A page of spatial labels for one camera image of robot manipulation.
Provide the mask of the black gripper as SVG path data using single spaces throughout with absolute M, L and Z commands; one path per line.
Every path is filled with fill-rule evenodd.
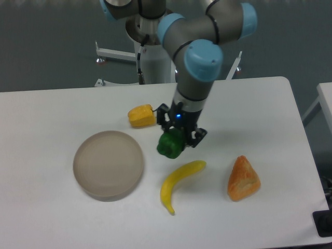
M 197 125 L 201 112 L 202 109 L 188 111 L 181 101 L 173 101 L 171 108 L 163 103 L 157 108 L 157 124 L 164 132 L 168 132 L 171 127 L 182 129 L 185 132 L 185 146 L 195 148 L 208 133 Z

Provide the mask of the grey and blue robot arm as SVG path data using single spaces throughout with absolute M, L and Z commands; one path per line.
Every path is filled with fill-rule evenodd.
M 206 130 L 197 125 L 223 63 L 221 45 L 252 35 L 257 13 L 249 3 L 203 1 L 204 15 L 187 20 L 167 9 L 165 1 L 101 1 L 107 19 L 127 20 L 127 33 L 144 46 L 160 47 L 177 69 L 171 106 L 157 108 L 163 134 L 158 152 L 197 146 Z

